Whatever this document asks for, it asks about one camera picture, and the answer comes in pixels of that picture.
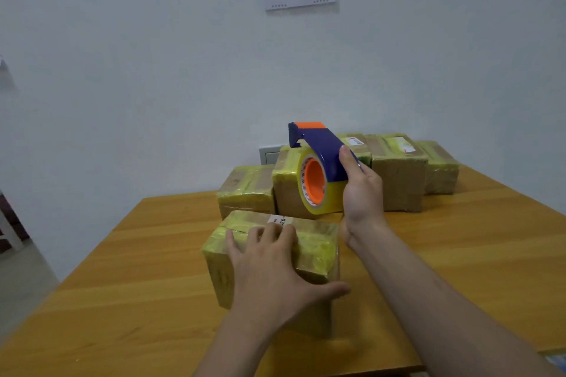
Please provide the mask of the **person's right hand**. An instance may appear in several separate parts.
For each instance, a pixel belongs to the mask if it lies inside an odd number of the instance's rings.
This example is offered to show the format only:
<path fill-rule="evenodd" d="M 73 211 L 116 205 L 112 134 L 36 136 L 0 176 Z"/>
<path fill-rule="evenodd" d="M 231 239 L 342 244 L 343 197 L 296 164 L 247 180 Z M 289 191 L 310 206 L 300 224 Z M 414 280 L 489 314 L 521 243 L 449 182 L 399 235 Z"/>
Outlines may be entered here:
<path fill-rule="evenodd" d="M 371 168 L 363 166 L 365 183 L 349 182 L 343 191 L 343 219 L 340 232 L 351 250 L 366 247 L 389 228 L 384 214 L 383 183 Z"/>

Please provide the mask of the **person's left hand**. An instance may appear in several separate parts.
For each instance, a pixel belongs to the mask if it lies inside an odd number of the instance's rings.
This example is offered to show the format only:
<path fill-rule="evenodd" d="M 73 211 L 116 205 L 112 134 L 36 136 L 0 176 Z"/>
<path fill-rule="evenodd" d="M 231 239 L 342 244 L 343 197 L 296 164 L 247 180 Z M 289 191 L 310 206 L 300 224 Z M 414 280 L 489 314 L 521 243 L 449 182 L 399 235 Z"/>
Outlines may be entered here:
<path fill-rule="evenodd" d="M 292 265 L 292 249 L 298 239 L 296 230 L 290 224 L 283 226 L 279 255 L 262 255 L 265 226 L 249 231 L 242 257 L 238 264 L 232 264 L 234 295 L 231 309 L 244 306 L 275 309 L 285 319 L 285 325 L 315 303 L 307 301 L 307 288 L 314 284 L 302 279 Z"/>

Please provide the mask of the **blue orange tape dispenser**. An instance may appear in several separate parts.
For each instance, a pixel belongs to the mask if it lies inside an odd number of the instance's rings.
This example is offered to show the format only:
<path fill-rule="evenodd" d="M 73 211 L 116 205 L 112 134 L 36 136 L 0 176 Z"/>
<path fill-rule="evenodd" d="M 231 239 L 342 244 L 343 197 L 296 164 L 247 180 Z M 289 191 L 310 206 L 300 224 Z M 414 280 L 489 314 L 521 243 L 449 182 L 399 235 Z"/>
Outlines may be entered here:
<path fill-rule="evenodd" d="M 288 124 L 289 146 L 300 147 L 299 141 L 303 140 L 312 149 L 324 172 L 324 183 L 345 182 L 348 175 L 339 159 L 339 153 L 345 144 L 323 123 L 302 122 Z"/>

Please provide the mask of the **taped cardboard box white label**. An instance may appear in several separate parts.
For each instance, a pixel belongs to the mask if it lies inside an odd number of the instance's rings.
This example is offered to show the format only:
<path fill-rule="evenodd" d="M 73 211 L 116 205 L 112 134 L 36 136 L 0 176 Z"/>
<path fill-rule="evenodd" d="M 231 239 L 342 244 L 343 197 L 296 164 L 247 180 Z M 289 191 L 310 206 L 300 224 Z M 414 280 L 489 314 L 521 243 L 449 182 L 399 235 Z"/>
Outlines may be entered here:
<path fill-rule="evenodd" d="M 298 241 L 293 246 L 292 262 L 296 272 L 304 280 L 317 285 L 339 280 L 338 224 L 233 210 L 202 246 L 216 299 L 221 308 L 231 308 L 234 294 L 234 271 L 225 249 L 226 230 L 233 232 L 237 247 L 243 252 L 249 230 L 268 223 L 294 226 Z"/>

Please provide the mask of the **person's right forearm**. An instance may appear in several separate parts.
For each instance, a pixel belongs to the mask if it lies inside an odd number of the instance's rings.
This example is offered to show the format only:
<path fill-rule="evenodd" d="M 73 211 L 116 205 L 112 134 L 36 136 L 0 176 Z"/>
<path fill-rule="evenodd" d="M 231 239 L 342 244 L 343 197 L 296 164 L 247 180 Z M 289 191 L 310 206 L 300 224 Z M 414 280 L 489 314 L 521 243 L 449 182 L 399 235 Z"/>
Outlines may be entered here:
<path fill-rule="evenodd" d="M 347 244 L 431 377 L 564 377 L 526 341 L 436 273 L 386 225 L 348 229 Z"/>

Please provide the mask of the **person's left forearm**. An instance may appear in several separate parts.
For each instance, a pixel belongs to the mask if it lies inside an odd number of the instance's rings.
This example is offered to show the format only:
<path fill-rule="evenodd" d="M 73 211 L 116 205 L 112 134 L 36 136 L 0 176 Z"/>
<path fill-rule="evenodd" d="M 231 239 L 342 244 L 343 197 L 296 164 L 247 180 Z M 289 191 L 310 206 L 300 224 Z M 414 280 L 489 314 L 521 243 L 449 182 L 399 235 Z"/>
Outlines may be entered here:
<path fill-rule="evenodd" d="M 191 377 L 254 377 L 284 323 L 275 309 L 233 307 Z"/>

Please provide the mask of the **small labelled taped cardboard box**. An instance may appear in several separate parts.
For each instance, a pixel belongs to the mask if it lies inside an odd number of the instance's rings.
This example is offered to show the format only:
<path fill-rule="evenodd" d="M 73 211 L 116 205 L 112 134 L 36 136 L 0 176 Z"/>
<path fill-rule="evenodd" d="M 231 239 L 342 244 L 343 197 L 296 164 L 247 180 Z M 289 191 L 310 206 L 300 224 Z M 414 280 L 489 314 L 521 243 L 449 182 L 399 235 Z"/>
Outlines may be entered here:
<path fill-rule="evenodd" d="M 337 137 L 350 148 L 360 162 L 369 168 L 371 167 L 371 150 L 362 132 L 338 133 Z"/>

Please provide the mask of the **yellow packing tape roll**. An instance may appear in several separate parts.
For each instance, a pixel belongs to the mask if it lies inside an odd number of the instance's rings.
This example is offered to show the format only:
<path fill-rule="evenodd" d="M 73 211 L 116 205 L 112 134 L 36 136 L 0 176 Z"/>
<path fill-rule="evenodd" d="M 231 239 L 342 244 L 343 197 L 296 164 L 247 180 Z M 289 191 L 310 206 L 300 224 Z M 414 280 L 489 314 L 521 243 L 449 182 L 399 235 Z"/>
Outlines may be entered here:
<path fill-rule="evenodd" d="M 343 211 L 343 191 L 348 178 L 329 181 L 321 159 L 311 147 L 303 147 L 298 163 L 298 187 L 301 200 L 314 215 Z"/>

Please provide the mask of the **tall labelled taped cardboard box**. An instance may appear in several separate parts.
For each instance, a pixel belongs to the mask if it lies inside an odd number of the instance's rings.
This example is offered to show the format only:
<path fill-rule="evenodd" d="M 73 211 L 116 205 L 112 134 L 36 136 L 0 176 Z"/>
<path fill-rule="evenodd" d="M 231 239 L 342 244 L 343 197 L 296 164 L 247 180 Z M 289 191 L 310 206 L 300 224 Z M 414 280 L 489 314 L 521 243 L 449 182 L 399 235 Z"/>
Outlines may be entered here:
<path fill-rule="evenodd" d="M 371 168 L 383 184 L 385 211 L 420 213 L 428 156 L 405 133 L 365 134 Z"/>

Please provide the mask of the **low taped cardboard box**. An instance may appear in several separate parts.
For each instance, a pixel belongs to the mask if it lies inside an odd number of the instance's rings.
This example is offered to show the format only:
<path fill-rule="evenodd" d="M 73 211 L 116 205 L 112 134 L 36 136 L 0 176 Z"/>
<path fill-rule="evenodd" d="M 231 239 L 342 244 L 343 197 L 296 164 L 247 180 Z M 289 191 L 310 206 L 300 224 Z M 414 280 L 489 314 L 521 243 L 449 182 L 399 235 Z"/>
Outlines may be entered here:
<path fill-rule="evenodd" d="M 216 194 L 221 218 L 233 210 L 275 214 L 274 165 L 236 166 Z"/>

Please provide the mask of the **light blue object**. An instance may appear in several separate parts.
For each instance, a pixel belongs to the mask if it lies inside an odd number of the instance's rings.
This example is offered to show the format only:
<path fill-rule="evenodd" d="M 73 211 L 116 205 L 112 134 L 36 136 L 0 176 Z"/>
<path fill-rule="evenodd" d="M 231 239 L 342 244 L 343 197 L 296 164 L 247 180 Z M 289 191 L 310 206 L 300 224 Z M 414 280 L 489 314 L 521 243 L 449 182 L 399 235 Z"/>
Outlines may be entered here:
<path fill-rule="evenodd" d="M 566 373 L 566 353 L 546 354 L 544 357 L 563 373 Z"/>

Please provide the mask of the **white wall socket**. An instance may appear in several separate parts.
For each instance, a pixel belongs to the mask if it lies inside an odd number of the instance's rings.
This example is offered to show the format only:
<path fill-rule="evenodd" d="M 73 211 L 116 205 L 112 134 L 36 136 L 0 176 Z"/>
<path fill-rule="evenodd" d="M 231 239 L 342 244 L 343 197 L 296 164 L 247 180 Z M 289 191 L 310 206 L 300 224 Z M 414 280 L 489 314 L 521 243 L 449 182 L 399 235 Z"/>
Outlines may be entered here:
<path fill-rule="evenodd" d="M 260 164 L 261 165 L 275 165 L 279 158 L 281 148 L 285 145 L 273 145 L 259 148 Z"/>

